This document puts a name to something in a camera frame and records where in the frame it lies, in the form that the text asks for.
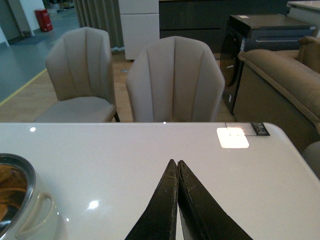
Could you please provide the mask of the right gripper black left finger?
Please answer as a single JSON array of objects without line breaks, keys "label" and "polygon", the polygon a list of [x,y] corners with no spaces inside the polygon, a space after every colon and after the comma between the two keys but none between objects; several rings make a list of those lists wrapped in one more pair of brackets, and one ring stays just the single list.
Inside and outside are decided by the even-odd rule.
[{"label": "right gripper black left finger", "polygon": [[127,240],[175,240],[178,214],[177,164],[169,160],[154,193]]}]

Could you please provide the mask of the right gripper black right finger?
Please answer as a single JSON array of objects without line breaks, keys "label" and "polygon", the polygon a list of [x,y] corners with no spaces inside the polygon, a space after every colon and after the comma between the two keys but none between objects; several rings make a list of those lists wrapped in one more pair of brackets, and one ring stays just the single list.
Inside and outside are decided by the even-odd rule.
[{"label": "right gripper black right finger", "polygon": [[185,240],[250,240],[221,208],[187,164],[180,160],[178,206]]}]

